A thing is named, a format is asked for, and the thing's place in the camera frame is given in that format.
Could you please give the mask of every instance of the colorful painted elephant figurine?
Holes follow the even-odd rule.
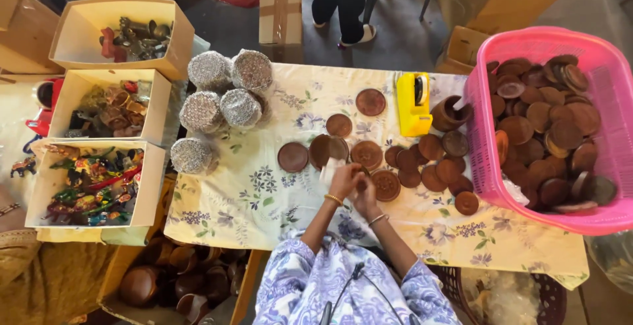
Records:
[[[36,170],[34,169],[36,166],[36,157],[31,156],[25,158],[22,162],[18,162],[13,164],[11,167],[11,178],[13,178],[13,173],[18,172],[20,177],[24,177],[24,171],[27,170],[31,172],[31,174],[35,174]]]

